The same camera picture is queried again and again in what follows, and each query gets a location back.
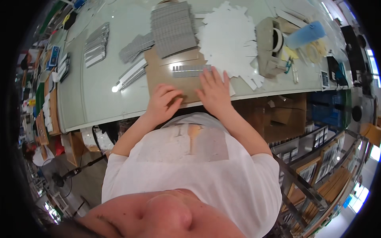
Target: left hand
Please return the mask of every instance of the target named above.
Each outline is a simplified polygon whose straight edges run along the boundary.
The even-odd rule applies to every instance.
[[[154,93],[149,100],[147,111],[143,115],[151,123],[151,126],[166,122],[180,108],[182,98],[177,99],[171,106],[168,104],[177,96],[181,95],[181,90],[176,90],[174,86],[161,83],[156,86]]]

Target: plastic bin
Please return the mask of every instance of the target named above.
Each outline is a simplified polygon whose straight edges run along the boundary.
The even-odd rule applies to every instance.
[[[351,121],[351,112],[338,110],[334,104],[351,107],[350,90],[315,92],[309,95],[309,101],[328,103],[332,107],[323,105],[311,105],[312,119],[338,128],[346,128]]]

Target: hand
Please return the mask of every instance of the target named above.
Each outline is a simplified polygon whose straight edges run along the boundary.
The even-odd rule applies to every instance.
[[[229,76],[226,71],[224,71],[224,82],[214,66],[212,66],[212,73],[204,69],[200,74],[203,91],[196,89],[196,93],[205,109],[219,119],[227,113],[227,110],[234,110],[234,108],[230,101]]]
[[[177,99],[171,106],[168,106],[176,96],[182,94],[181,90],[176,90],[174,86],[161,83],[154,89],[154,94],[149,100],[147,111],[143,115],[150,126],[156,127],[157,125],[166,122],[180,108],[182,98]]]

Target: right hand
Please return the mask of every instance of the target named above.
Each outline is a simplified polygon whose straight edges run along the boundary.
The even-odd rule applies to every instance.
[[[200,81],[203,91],[196,89],[205,109],[213,116],[219,118],[233,109],[229,94],[229,76],[224,71],[224,81],[222,81],[217,69],[212,66],[211,74],[207,69],[200,74]]]

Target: nose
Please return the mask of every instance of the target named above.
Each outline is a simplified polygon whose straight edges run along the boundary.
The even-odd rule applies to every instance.
[[[189,208],[181,199],[169,194],[162,194],[149,200],[144,218],[156,231],[185,231],[192,223],[192,213]]]

